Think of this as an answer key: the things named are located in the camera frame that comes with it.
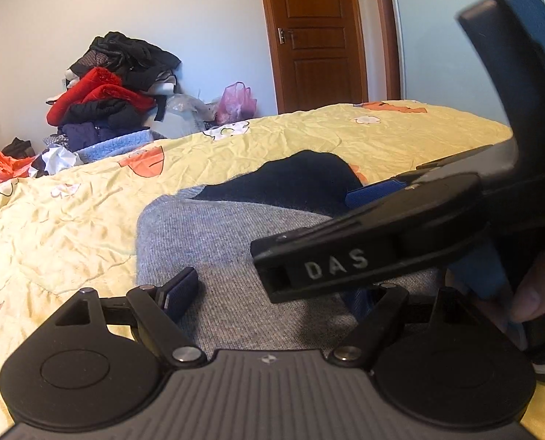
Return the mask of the person's right hand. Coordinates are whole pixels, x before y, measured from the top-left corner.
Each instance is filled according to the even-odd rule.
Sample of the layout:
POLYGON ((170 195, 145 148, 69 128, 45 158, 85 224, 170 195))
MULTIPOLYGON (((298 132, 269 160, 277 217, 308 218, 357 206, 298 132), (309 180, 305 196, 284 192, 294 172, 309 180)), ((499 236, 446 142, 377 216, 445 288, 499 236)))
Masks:
POLYGON ((516 323, 545 314, 545 254, 535 262, 512 299, 510 318, 516 323))

